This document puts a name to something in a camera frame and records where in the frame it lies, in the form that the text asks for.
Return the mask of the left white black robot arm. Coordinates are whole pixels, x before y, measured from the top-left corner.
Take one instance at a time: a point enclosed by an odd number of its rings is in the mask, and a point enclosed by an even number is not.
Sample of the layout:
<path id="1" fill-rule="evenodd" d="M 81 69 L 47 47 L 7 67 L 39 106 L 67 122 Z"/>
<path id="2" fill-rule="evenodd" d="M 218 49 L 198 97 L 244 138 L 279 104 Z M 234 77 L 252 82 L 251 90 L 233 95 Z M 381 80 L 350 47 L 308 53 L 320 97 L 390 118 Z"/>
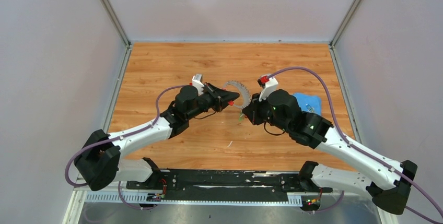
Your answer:
<path id="1" fill-rule="evenodd" d="M 176 87 L 179 92 L 168 108 L 136 127 L 114 133 L 98 129 L 90 134 L 82 149 L 69 160 L 92 191 L 99 191 L 115 181 L 139 181 L 147 189 L 159 185 L 160 175 L 146 160 L 127 160 L 126 156 L 153 143 L 171 139 L 189 127 L 196 116 L 213 110 L 221 112 L 240 97 L 234 91 L 204 83 Z"/>

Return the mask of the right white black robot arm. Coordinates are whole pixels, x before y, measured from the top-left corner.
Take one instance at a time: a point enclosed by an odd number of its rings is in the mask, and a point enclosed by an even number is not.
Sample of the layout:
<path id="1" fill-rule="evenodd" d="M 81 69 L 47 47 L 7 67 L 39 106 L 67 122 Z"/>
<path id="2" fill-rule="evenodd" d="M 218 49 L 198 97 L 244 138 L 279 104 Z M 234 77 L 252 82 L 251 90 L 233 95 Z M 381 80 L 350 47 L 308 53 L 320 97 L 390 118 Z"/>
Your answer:
<path id="1" fill-rule="evenodd" d="M 302 111 L 296 97 L 282 89 L 266 99 L 260 99 L 260 94 L 255 93 L 242 112 L 253 125 L 275 126 L 296 143 L 331 154 L 357 170 L 349 172 L 307 161 L 298 177 L 304 191 L 330 187 L 359 194 L 391 214 L 404 213 L 417 171 L 415 163 L 384 157 L 340 134 L 329 120 Z"/>

